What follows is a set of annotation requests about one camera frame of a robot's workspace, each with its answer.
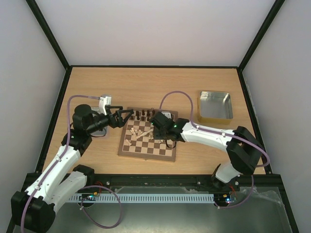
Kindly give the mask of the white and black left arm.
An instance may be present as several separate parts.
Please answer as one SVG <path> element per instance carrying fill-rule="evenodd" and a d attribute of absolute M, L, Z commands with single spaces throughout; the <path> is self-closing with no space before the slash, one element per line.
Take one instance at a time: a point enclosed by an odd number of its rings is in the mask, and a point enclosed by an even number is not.
<path fill-rule="evenodd" d="M 121 128 L 132 114 L 132 109 L 124 110 L 121 106 L 107 105 L 105 111 L 98 114 L 87 104 L 78 105 L 69 121 L 69 132 L 51 163 L 25 191 L 17 191 L 12 196 L 13 222 L 22 229 L 47 232 L 60 208 L 94 179 L 94 169 L 86 166 L 79 166 L 65 176 L 87 150 L 92 134 L 105 127 Z"/>

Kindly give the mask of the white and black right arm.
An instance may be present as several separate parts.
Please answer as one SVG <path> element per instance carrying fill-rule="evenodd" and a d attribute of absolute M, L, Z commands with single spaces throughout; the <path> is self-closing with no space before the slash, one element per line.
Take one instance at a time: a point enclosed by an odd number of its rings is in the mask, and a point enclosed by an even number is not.
<path fill-rule="evenodd" d="M 239 175 L 254 174 L 263 154 L 261 144 L 242 126 L 235 130 L 216 129 L 185 118 L 173 120 L 169 112 L 157 112 L 149 122 L 157 139 L 199 143 L 226 152 L 229 161 L 219 164 L 211 176 L 211 184 L 217 190 L 223 190 Z"/>

